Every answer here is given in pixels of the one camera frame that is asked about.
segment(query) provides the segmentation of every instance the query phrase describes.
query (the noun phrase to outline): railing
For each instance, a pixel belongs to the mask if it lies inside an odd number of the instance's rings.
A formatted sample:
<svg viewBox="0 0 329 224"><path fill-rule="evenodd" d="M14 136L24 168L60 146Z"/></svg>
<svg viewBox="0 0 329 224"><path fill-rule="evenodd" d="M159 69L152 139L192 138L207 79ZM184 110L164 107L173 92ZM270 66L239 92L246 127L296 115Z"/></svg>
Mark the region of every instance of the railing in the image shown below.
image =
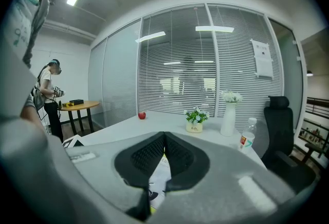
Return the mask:
<svg viewBox="0 0 329 224"><path fill-rule="evenodd" d="M329 119L329 100L307 97L306 112Z"/></svg>

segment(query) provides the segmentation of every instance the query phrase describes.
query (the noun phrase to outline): white table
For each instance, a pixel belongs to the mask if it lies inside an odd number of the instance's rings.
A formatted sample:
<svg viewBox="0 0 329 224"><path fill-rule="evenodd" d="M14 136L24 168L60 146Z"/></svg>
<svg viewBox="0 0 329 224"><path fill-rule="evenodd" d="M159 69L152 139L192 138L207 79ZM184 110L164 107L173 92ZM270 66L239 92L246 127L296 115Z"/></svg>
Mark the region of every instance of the white table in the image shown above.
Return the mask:
<svg viewBox="0 0 329 224"><path fill-rule="evenodd" d="M197 137L215 144L222 144L237 149L241 134L235 130L234 135L231 137L222 136L220 134L221 121L221 118L210 117L208 121L204 122L202 133L189 133L185 130L185 115L147 111L147 117L144 120L140 120L138 116L134 116L125 121L84 136L83 140L89 144L101 144L128 139L150 132L166 131ZM251 149L246 156L265 167L262 160L253 149Z"/></svg>

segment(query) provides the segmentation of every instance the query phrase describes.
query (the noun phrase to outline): white shirt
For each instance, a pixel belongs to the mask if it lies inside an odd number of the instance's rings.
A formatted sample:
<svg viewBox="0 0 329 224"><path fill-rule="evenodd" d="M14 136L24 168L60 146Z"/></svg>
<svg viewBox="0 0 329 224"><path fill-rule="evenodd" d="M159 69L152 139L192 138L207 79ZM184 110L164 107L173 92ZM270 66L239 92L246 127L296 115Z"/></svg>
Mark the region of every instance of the white shirt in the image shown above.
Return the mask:
<svg viewBox="0 0 329 224"><path fill-rule="evenodd" d="M40 76L40 85L42 84L43 80L48 80L48 86L46 89L48 90L53 90L53 86L52 86L52 83L51 83L51 73L50 71L45 68L42 72L41 72L41 76ZM54 95L45 95L45 97L47 97L45 99L45 103L52 103L54 100Z"/></svg>

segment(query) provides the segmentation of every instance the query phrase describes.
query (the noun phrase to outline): white vase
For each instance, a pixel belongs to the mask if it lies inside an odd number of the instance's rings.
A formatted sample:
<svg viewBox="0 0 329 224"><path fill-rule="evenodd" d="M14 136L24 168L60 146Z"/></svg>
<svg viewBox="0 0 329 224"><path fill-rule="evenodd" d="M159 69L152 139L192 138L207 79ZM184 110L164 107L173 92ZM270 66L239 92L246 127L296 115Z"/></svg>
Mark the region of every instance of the white vase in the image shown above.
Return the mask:
<svg viewBox="0 0 329 224"><path fill-rule="evenodd" d="M203 126L201 123L193 124L190 122L186 122L186 131L190 133L201 133Z"/></svg>
<svg viewBox="0 0 329 224"><path fill-rule="evenodd" d="M231 136L234 133L235 107L236 103L226 103L225 114L221 127L221 135L223 136Z"/></svg>

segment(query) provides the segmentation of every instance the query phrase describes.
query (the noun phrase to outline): woman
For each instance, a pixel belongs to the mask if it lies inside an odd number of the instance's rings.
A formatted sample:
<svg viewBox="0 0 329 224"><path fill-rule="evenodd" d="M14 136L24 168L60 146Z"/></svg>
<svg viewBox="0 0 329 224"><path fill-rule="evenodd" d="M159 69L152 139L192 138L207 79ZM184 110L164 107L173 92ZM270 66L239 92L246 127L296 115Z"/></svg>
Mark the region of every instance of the woman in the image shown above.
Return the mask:
<svg viewBox="0 0 329 224"><path fill-rule="evenodd" d="M61 72L60 62L53 59L41 70L38 75L38 84L40 86L40 92L44 96L44 108L49 117L51 133L59 137L63 142L61 122L57 114L58 104L54 99L55 97L63 96L64 91L59 90L57 87L54 88L51 83L51 76L59 75Z"/></svg>

